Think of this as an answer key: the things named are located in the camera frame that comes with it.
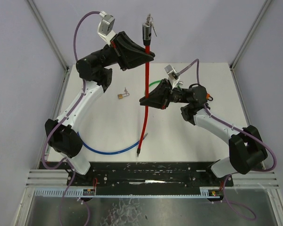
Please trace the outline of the red cable lock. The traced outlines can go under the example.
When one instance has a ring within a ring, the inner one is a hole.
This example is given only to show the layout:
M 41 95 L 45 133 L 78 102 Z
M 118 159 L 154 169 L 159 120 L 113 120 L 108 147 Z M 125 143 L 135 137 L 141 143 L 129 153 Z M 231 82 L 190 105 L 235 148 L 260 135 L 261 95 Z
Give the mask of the red cable lock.
M 152 37 L 152 30 L 155 30 L 153 28 L 153 18 L 151 14 L 147 15 L 146 22 L 142 25 L 142 36 L 143 36 L 143 44 L 145 46 L 145 52 L 146 54 L 150 53 L 150 44 L 151 44 L 151 37 Z M 150 78 L 150 64 L 145 64 L 145 97 L 149 96 L 149 78 Z M 144 139 L 144 135 L 146 132 L 147 127 L 147 121 L 148 121 L 148 106 L 145 106 L 145 112 L 144 112 L 144 120 L 143 120 L 143 127 L 141 131 L 141 137 L 139 141 L 139 145 L 137 148 L 137 157 L 139 157 L 142 147 L 142 142 Z

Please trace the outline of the brass padlock with key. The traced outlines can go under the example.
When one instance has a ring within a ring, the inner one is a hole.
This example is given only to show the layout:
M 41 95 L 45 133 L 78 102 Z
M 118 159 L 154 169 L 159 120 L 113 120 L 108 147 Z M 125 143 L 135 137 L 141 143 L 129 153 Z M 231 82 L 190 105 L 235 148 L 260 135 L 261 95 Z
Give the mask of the brass padlock with key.
M 124 97 L 128 97 L 129 95 L 130 95 L 130 93 L 125 92 L 125 93 L 123 93 L 123 94 L 118 94 L 117 97 L 118 97 L 118 99 L 122 99 L 122 98 L 124 98 Z

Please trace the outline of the orange padlock with keys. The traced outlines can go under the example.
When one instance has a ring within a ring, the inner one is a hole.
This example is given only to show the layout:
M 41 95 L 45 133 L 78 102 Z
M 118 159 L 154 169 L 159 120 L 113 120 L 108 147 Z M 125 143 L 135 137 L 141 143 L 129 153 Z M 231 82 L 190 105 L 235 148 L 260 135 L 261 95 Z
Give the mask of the orange padlock with keys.
M 209 93 L 207 93 L 206 98 L 207 98 L 208 101 L 213 101 L 214 100 L 213 97 Z

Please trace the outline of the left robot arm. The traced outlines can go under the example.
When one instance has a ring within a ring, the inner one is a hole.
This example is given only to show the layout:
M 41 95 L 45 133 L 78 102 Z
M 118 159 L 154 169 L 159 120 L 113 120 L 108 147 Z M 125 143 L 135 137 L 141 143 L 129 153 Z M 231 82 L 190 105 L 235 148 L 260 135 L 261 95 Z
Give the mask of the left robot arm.
M 118 64 L 125 71 L 149 63 L 154 57 L 149 46 L 143 48 L 125 32 L 119 32 L 102 49 L 76 62 L 75 67 L 83 80 L 83 87 L 61 115 L 45 122 L 45 143 L 68 161 L 72 170 L 78 173 L 77 180 L 82 185 L 90 185 L 94 174 L 90 172 L 91 164 L 82 152 L 83 141 L 78 130 L 91 106 L 111 85 L 113 70 L 110 66 Z

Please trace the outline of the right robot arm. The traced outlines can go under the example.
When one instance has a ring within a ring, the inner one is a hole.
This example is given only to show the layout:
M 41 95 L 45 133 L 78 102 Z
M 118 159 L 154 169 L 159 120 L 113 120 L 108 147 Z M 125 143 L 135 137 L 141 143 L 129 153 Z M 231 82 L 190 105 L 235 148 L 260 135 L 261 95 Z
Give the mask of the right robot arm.
M 184 103 L 181 115 L 185 121 L 211 132 L 228 145 L 229 156 L 213 163 L 205 175 L 211 186 L 218 185 L 229 174 L 245 175 L 267 158 L 258 129 L 251 125 L 240 129 L 215 117 L 209 112 L 207 90 L 200 84 L 194 83 L 187 89 L 174 88 L 169 80 L 162 79 L 139 102 L 160 110 L 170 103 Z

